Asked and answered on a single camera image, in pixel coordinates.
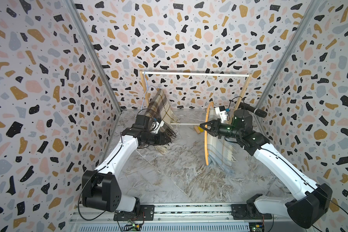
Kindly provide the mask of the aluminium corner post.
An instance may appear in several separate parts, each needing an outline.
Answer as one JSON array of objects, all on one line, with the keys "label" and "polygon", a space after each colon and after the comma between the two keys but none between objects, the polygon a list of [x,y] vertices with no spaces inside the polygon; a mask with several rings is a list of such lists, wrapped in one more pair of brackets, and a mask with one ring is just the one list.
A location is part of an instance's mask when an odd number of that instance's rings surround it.
[{"label": "aluminium corner post", "polygon": [[282,55],[280,62],[278,63],[277,67],[275,68],[271,79],[269,80],[268,84],[266,85],[258,103],[257,108],[262,108],[263,102],[268,96],[269,91],[273,88],[273,84],[277,81],[279,74],[282,72],[282,69],[284,68],[285,64],[289,60],[289,57],[294,52],[294,48],[298,44],[302,34],[305,32],[307,25],[309,24],[311,18],[313,17],[315,11],[318,9],[320,4],[319,0],[313,0],[310,2],[310,4],[307,7],[307,10],[303,16],[303,19],[301,20],[300,25],[298,26],[295,34],[292,37],[292,40],[289,42],[288,46],[286,47],[286,50],[284,54]]},{"label": "aluminium corner post", "polygon": [[89,39],[89,35],[82,22],[81,16],[78,14],[74,1],[63,1],[63,2],[64,2],[64,7],[67,9],[68,13],[70,14],[71,20],[73,21],[74,26],[79,33],[79,39],[83,42],[85,51],[87,52],[93,64],[94,70],[96,72],[94,74],[96,76],[94,80],[97,81],[97,84],[101,84],[101,86],[97,87],[97,89],[100,91],[100,93],[103,93],[105,95],[105,99],[106,99],[105,102],[109,103],[110,107],[112,107],[112,110],[114,110],[117,115],[121,115],[122,109],[112,90],[110,82],[108,81],[108,78],[102,68],[102,65],[97,57],[94,46]]}]

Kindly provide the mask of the green circuit board right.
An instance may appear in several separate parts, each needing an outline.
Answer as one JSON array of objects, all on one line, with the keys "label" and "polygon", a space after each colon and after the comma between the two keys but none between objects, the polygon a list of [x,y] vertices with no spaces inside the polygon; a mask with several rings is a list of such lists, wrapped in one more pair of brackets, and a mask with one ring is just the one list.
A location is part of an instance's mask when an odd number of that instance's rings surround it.
[{"label": "green circuit board right", "polygon": [[264,232],[264,225],[262,223],[251,222],[249,223],[250,232]]}]

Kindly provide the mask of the aluminium corner post right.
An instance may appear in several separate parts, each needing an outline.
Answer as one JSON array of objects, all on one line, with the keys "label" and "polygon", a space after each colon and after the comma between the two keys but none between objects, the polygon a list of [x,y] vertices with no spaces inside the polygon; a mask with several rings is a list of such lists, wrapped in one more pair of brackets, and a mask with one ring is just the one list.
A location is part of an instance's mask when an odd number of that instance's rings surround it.
[{"label": "aluminium corner post right", "polygon": [[307,10],[303,16],[303,19],[301,20],[300,25],[298,26],[295,34],[292,37],[292,40],[289,42],[288,46],[286,47],[286,50],[284,54],[282,55],[280,62],[278,63],[277,67],[275,68],[271,79],[269,80],[268,84],[266,85],[258,103],[257,108],[262,108],[263,102],[268,96],[269,91],[273,88],[273,84],[277,81],[279,74],[282,72],[282,69],[284,68],[285,64],[289,60],[289,57],[294,52],[294,48],[298,44],[302,34],[305,32],[307,25],[309,24],[311,18],[313,17],[315,11],[318,9],[320,4],[319,0],[313,0],[310,2],[310,4],[307,7]]}]

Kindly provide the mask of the black microphone on stand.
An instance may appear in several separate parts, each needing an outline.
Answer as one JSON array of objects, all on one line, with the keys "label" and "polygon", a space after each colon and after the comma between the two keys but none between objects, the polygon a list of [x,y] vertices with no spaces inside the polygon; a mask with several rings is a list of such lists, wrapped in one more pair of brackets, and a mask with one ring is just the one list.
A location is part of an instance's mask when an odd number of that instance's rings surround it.
[{"label": "black microphone on stand", "polygon": [[247,110],[249,112],[252,112],[254,113],[256,116],[258,117],[261,117],[261,118],[265,118],[267,116],[267,113],[261,109],[258,109],[258,108],[255,108],[253,106],[250,106],[249,104],[246,104],[246,103],[243,103],[241,102],[240,105],[237,107],[237,110],[238,109],[242,109],[242,117],[241,117],[241,121],[244,122],[245,121],[245,118],[244,118],[244,111]]}]

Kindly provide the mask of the orange plastic hanger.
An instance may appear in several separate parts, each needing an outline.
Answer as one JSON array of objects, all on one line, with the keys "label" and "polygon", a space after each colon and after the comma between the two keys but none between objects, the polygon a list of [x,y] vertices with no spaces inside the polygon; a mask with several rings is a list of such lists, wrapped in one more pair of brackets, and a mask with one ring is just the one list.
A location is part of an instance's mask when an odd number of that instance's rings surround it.
[{"label": "orange plastic hanger", "polygon": [[[206,109],[206,122],[208,122],[210,111],[213,107],[214,107],[214,102],[211,101]],[[206,160],[206,165],[208,166],[209,165],[209,158],[208,158],[209,153],[208,153],[207,137],[208,137],[208,133],[207,133],[207,131],[204,131],[205,160]]]}]

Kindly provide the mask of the green circuit board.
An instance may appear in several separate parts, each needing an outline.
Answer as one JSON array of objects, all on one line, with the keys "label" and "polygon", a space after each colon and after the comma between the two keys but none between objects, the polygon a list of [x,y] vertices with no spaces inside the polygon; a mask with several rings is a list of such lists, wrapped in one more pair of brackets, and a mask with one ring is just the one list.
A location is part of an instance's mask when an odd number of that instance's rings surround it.
[{"label": "green circuit board", "polygon": [[264,225],[262,223],[251,222],[249,223],[250,232],[264,232]]},{"label": "green circuit board", "polygon": [[128,220],[127,224],[123,227],[125,232],[140,232],[142,230],[143,223],[136,223],[132,220]]}]

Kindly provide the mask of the green circuit board left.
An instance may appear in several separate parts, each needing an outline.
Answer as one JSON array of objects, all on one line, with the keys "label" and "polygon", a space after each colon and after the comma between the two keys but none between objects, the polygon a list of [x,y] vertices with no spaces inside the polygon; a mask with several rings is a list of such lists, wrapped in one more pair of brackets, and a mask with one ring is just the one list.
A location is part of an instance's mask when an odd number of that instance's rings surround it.
[{"label": "green circuit board left", "polygon": [[132,220],[128,220],[127,224],[123,227],[125,232],[140,232],[142,230],[143,223],[136,223]]}]

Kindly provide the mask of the blue plaid scarf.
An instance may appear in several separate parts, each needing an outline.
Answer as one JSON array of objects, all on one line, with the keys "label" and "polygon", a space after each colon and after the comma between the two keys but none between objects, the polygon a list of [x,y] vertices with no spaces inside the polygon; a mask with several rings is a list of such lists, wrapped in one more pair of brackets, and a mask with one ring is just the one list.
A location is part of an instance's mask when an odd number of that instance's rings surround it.
[{"label": "blue plaid scarf", "polygon": [[233,156],[234,144],[208,134],[207,145],[209,164],[221,168],[227,174],[233,174],[233,164],[237,162]]}]

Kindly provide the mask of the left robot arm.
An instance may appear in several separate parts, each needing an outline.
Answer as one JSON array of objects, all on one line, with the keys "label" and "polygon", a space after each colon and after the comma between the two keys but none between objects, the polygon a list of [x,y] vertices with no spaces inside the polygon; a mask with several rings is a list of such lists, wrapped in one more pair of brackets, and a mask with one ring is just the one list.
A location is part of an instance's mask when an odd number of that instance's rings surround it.
[{"label": "left robot arm", "polygon": [[137,115],[135,123],[121,133],[119,143],[108,157],[95,170],[84,172],[82,205],[106,212],[122,211],[137,218],[140,200],[122,194],[118,176],[138,148],[168,145],[175,137],[176,133],[159,117]]}]

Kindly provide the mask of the white top rack rod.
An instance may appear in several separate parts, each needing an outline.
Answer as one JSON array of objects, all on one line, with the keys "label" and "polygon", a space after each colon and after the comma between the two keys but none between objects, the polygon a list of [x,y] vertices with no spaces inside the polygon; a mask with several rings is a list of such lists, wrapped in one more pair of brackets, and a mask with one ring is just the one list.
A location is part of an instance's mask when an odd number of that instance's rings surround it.
[{"label": "white top rack rod", "polygon": [[197,72],[147,72],[144,71],[143,74],[148,75],[188,75],[188,76],[219,76],[219,77],[249,77],[249,74],[226,74],[226,73],[197,73]]}]

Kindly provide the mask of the aluminium corner post left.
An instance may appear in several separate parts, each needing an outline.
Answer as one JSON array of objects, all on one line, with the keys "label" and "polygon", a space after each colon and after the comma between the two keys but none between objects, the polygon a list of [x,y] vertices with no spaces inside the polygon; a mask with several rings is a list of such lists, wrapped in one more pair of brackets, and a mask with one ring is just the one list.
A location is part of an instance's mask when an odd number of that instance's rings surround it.
[{"label": "aluminium corner post left", "polygon": [[67,9],[68,13],[70,14],[71,20],[73,21],[74,26],[79,33],[79,39],[83,42],[85,51],[87,52],[93,64],[94,70],[96,72],[94,74],[96,76],[94,80],[97,81],[97,84],[101,84],[101,86],[97,87],[97,89],[100,91],[100,93],[103,93],[105,95],[105,99],[106,99],[105,102],[109,103],[110,107],[112,107],[112,110],[114,110],[117,115],[121,115],[122,109],[112,90],[110,82],[108,81],[108,78],[102,68],[102,65],[97,57],[94,46],[89,39],[89,35],[82,22],[81,16],[78,14],[74,1],[63,1],[63,2],[64,2],[64,7]]}]

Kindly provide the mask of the light blue wire hanger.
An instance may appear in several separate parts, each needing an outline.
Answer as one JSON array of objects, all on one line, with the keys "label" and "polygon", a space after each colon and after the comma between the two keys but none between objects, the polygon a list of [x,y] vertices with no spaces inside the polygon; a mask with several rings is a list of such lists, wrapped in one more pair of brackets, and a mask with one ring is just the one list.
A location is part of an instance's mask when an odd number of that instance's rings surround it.
[{"label": "light blue wire hanger", "polygon": [[157,86],[155,85],[149,85],[148,84],[148,79],[146,78],[146,72],[144,71],[143,72],[143,78],[144,78],[144,81],[145,81],[145,84],[146,84],[146,90],[145,90],[145,100],[146,100],[146,105],[147,107],[149,106],[149,96],[148,96],[148,92],[150,91],[151,88],[154,88],[154,89],[158,89]]}]

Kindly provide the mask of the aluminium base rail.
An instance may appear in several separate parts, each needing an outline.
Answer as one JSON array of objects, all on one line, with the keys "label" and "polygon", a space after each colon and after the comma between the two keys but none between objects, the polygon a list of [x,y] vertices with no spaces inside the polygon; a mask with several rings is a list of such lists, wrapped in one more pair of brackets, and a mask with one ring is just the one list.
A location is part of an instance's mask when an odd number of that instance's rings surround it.
[{"label": "aluminium base rail", "polygon": [[[143,223],[141,232],[249,232],[249,223],[264,225],[265,232],[303,232],[291,219],[266,215],[241,218],[236,203],[148,203],[144,219],[131,219]],[[68,232],[124,232],[128,219],[114,213],[103,213],[81,207],[83,220],[74,213]]]}]

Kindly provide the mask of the wooden clothes rack frame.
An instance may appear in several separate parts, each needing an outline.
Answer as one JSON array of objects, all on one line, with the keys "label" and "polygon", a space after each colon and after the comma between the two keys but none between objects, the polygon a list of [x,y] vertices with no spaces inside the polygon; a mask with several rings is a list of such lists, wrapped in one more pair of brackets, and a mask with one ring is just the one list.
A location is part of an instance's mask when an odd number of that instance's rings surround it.
[{"label": "wooden clothes rack frame", "polygon": [[[146,90],[143,71],[140,72],[141,82]],[[155,85],[164,90],[170,107],[183,110],[186,107],[208,106],[210,102],[224,103],[226,100],[235,101],[237,108],[244,102],[246,90],[251,80],[249,77],[219,77],[219,76],[188,76],[188,75],[148,75],[149,85]],[[148,92],[151,100],[157,90],[151,88]]]}]

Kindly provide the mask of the brown plaid fringed scarf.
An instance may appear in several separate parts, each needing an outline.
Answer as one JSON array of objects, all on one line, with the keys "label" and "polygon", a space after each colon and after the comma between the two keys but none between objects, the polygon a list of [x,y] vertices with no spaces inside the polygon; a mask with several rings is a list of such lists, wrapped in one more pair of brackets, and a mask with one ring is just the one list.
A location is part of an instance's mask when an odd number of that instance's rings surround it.
[{"label": "brown plaid fringed scarf", "polygon": [[[160,128],[159,131],[165,132],[170,136],[170,143],[176,140],[176,130],[173,125],[171,125],[171,123],[178,123],[178,117],[173,113],[164,90],[157,89],[155,96],[149,101],[149,106],[142,111],[143,115],[152,118],[153,121],[164,121],[165,124]],[[154,147],[161,154],[164,154],[169,149],[170,143],[168,143],[167,145]],[[140,145],[139,148],[147,148],[148,146],[152,145],[150,145],[149,142],[143,142],[143,144]]]}]

